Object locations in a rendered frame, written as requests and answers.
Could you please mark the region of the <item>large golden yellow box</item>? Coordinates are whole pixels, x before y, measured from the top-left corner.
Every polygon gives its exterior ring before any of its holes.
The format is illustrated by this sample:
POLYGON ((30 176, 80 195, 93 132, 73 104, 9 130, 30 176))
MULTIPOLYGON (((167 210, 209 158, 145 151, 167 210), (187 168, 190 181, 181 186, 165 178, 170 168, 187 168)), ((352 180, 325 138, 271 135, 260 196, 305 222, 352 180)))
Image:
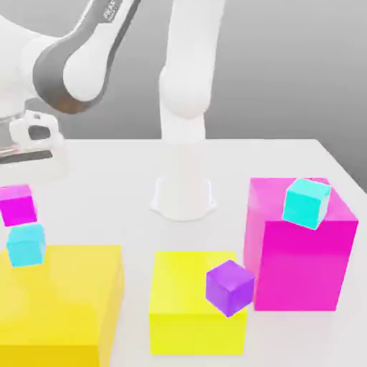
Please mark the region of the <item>large golden yellow box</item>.
POLYGON ((109 367, 123 297, 119 245, 51 245, 44 264, 0 252, 0 367, 109 367))

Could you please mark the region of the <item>small purple cube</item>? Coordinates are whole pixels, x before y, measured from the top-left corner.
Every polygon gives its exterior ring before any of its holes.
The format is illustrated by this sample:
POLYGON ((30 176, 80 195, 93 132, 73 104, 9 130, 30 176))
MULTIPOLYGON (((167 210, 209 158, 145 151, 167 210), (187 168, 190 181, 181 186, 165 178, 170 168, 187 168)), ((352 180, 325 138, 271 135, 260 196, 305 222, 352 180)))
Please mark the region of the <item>small purple cube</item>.
POLYGON ((228 259, 206 273, 206 299, 230 318, 252 302, 254 280, 249 270, 228 259))

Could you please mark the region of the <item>large magenta box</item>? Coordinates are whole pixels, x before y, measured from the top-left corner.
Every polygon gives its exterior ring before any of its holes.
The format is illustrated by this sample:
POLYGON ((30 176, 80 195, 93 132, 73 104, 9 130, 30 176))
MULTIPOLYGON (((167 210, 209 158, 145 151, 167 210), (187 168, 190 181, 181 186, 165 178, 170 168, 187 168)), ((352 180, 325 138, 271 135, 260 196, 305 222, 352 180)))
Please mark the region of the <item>large magenta box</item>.
POLYGON ((338 304, 358 219, 336 190, 316 230, 284 221, 293 178, 251 178, 244 266, 254 274, 256 311, 333 311, 338 304))

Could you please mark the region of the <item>small cyan cube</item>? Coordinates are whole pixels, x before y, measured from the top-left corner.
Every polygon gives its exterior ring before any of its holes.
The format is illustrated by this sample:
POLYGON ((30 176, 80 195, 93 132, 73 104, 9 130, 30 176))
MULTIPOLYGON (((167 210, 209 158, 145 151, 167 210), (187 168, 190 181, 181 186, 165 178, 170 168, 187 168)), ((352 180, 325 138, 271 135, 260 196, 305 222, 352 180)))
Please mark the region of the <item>small cyan cube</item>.
POLYGON ((282 219, 316 230, 328 210, 331 186, 306 178, 297 178, 286 189, 282 219))
POLYGON ((44 263, 47 244, 41 224, 12 227, 6 242, 12 267, 26 267, 44 263))

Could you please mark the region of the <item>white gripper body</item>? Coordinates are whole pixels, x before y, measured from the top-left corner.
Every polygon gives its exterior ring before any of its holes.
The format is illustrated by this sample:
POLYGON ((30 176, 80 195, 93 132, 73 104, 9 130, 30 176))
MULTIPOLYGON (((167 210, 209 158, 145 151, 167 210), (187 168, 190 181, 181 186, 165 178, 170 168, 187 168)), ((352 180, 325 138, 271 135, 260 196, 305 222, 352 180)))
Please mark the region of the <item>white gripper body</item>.
POLYGON ((0 184, 35 184, 63 177, 68 171, 63 140, 47 148, 20 151, 14 144, 0 143, 0 184))

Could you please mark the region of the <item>small magenta cube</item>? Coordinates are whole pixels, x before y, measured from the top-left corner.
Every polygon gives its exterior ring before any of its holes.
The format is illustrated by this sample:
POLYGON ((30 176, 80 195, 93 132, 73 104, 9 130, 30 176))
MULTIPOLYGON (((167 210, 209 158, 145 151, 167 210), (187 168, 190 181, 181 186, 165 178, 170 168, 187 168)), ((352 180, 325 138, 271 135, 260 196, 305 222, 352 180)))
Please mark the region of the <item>small magenta cube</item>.
POLYGON ((0 214, 5 227, 37 221, 37 207, 28 185, 0 187, 0 214))

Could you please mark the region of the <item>large lemon yellow box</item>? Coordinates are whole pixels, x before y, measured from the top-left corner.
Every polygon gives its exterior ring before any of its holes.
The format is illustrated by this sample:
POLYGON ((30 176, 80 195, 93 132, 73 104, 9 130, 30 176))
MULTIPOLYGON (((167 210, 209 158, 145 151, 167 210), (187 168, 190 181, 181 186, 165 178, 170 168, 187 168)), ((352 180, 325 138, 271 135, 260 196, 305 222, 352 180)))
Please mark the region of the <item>large lemon yellow box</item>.
POLYGON ((205 296, 206 273, 228 251, 157 251, 148 308, 153 356, 238 356, 244 352, 247 311, 228 318, 205 296))

